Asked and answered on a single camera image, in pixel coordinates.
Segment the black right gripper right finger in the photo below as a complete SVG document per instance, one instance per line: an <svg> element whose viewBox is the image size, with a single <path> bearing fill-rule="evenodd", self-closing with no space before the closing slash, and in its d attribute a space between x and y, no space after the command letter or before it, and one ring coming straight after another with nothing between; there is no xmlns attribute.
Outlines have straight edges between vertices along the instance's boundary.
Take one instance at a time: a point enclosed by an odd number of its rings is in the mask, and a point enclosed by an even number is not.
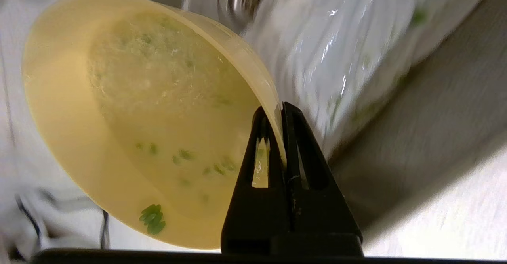
<svg viewBox="0 0 507 264"><path fill-rule="evenodd" d="M285 174L290 234L301 255L363 256L362 233L302 111L285 102Z"/></svg>

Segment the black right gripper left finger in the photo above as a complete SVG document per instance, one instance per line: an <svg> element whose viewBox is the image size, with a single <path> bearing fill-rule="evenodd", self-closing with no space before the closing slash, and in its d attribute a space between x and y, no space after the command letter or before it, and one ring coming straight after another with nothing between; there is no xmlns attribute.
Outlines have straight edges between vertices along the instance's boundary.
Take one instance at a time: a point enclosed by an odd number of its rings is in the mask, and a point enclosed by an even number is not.
<svg viewBox="0 0 507 264"><path fill-rule="evenodd" d="M261 138L270 145L267 188L252 186ZM274 238L290 231L284 169L274 131L259 107L221 230L221 253L269 255Z"/></svg>

